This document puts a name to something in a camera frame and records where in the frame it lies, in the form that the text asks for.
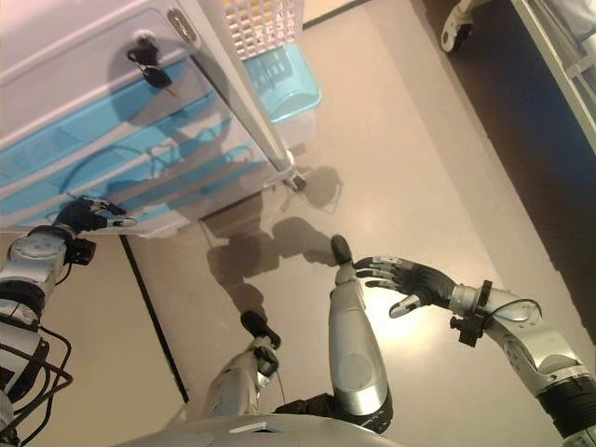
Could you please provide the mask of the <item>right robot hand black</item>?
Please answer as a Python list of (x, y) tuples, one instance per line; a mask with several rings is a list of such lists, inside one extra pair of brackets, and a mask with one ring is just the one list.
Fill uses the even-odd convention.
[(366, 257), (353, 267), (356, 276), (365, 279), (366, 287), (404, 295), (389, 308), (390, 318), (400, 318), (423, 306), (447, 309), (450, 305), (455, 282), (435, 268), (389, 256)]

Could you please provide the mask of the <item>left robot hand black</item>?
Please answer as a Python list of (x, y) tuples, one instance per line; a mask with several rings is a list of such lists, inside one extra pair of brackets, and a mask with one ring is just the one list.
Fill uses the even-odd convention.
[(68, 202), (52, 224), (78, 235), (106, 228), (132, 227), (137, 221), (107, 199), (81, 196)]

